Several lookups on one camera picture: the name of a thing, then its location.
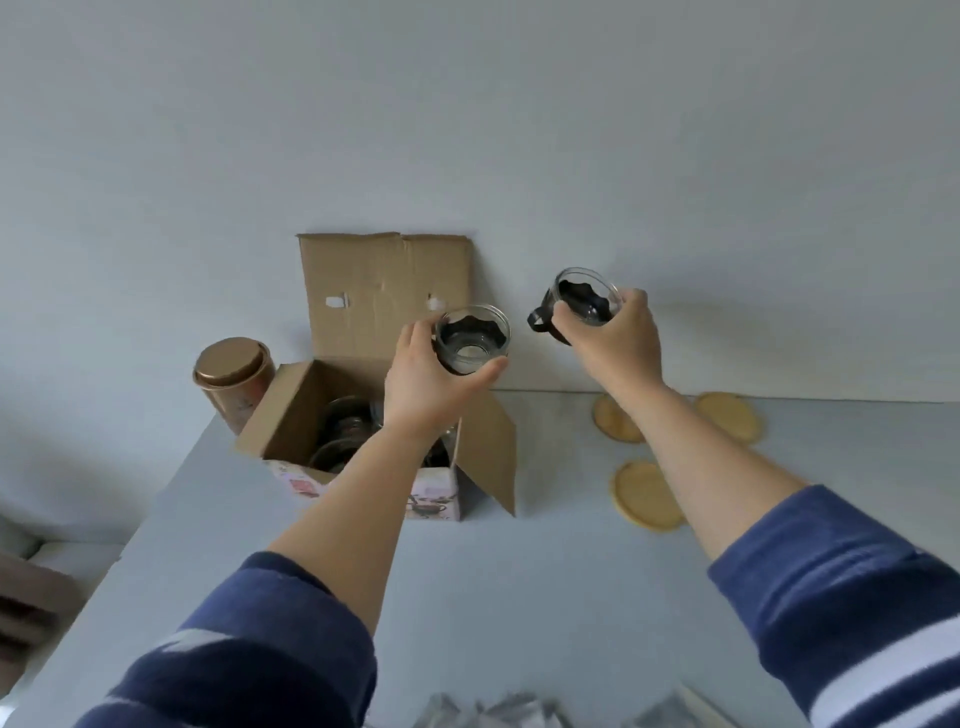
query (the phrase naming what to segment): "forearm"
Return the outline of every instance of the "forearm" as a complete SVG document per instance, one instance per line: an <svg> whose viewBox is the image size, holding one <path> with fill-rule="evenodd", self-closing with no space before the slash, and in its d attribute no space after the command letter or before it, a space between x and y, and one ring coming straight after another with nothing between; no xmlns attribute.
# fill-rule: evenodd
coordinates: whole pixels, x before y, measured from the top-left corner
<svg viewBox="0 0 960 728"><path fill-rule="evenodd" d="M270 544L270 551L324 582L371 634L380 617L407 498L431 444L416 433L381 429L357 451L324 497Z"/></svg>
<svg viewBox="0 0 960 728"><path fill-rule="evenodd" d="M635 380L613 389L643 431L710 559L805 485L737 443L665 385Z"/></svg>

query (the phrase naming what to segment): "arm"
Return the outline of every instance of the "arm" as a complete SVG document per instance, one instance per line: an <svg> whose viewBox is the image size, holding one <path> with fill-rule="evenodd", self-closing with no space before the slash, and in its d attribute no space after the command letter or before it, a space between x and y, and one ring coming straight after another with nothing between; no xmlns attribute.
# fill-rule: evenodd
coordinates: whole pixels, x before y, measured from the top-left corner
<svg viewBox="0 0 960 728"><path fill-rule="evenodd" d="M660 377L646 295L554 323L630 414L713 560L709 576L814 728L960 725L960 576L702 419Z"/></svg>
<svg viewBox="0 0 960 728"><path fill-rule="evenodd" d="M78 728L363 724L372 632L417 469L507 363L449 374L430 336L430 321L400 333L386 424L324 497L134 662Z"/></svg>
<svg viewBox="0 0 960 728"><path fill-rule="evenodd" d="M404 328L387 374L383 429L350 459L324 497L270 545L323 581L371 633L423 457L507 365L500 357L472 375L452 375L437 360L430 335L430 320Z"/></svg>
<svg viewBox="0 0 960 728"><path fill-rule="evenodd" d="M603 327L581 324L565 303L554 325L588 373L643 432L686 519L715 559L804 483L702 418L660 375L660 339L642 291Z"/></svg>

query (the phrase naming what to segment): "glass cup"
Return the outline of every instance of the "glass cup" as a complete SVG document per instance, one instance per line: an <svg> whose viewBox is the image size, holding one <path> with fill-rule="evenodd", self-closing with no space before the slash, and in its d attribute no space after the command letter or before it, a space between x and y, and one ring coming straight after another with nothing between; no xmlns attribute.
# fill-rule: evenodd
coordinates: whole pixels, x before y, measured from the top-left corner
<svg viewBox="0 0 960 728"><path fill-rule="evenodd" d="M330 402L321 422L321 437L325 442L344 438L366 439L376 430L369 400L347 395Z"/></svg>
<svg viewBox="0 0 960 728"><path fill-rule="evenodd" d="M543 301L530 312L527 324L537 333L547 332L562 344L569 343L553 326L553 304L566 301L570 310L585 324L606 324L623 306L616 286L589 268L564 268L553 279Z"/></svg>
<svg viewBox="0 0 960 728"><path fill-rule="evenodd" d="M433 348L455 375L476 372L510 346L510 322L491 305L469 305L445 313L433 327Z"/></svg>
<svg viewBox="0 0 960 728"><path fill-rule="evenodd" d="M366 438L360 437L333 440L314 452L307 465L324 473L339 473L365 442Z"/></svg>

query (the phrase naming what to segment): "person's right hand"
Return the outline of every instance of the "person's right hand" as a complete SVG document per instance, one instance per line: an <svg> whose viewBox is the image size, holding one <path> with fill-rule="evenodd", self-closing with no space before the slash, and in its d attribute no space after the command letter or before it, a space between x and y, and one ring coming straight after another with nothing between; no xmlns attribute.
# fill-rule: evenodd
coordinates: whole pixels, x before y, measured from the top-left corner
<svg viewBox="0 0 960 728"><path fill-rule="evenodd" d="M600 327L580 321L563 301L554 303L553 325L581 364L615 398L625 387L637 384L660 386L660 335L647 306L645 291L627 291L623 307Z"/></svg>

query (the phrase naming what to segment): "gold canister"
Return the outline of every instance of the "gold canister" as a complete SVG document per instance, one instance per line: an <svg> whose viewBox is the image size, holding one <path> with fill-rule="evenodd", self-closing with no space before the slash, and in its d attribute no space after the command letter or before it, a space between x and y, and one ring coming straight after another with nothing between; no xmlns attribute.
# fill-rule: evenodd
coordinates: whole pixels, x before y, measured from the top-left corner
<svg viewBox="0 0 960 728"><path fill-rule="evenodd" d="M276 374L270 350L259 341L233 336L204 349L193 380L236 435L267 393Z"/></svg>

